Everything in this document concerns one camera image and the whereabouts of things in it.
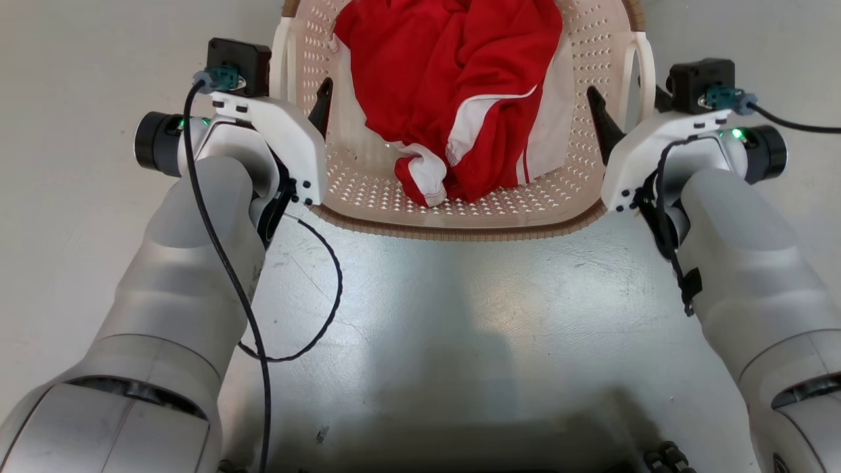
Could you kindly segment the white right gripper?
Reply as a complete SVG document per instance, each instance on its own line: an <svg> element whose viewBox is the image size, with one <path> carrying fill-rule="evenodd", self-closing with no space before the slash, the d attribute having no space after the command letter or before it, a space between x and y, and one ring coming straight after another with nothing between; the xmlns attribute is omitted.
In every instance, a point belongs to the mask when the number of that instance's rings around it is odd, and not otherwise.
<svg viewBox="0 0 841 473"><path fill-rule="evenodd" d="M600 91L591 86L586 92L599 152L606 166L601 200L608 212L629 206L631 195L654 173L667 146L717 131L732 114L732 110L718 110L691 116L673 111L672 96L657 84L654 84L654 101L648 104L648 89L642 84L642 75L639 75L639 89L642 111L658 113L643 120L627 135L608 113Z"/></svg>

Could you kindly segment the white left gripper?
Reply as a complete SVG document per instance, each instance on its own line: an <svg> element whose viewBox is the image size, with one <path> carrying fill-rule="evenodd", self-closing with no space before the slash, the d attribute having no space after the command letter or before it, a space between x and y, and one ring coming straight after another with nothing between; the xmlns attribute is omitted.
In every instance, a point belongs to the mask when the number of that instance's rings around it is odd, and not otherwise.
<svg viewBox="0 0 841 473"><path fill-rule="evenodd" d="M334 83L327 77L315 94L315 104L306 117L297 106L274 98L244 98L214 92L211 98L222 116L243 120L261 135L277 155L289 176L296 179L296 191L310 206L320 206L327 196L327 131Z"/></svg>

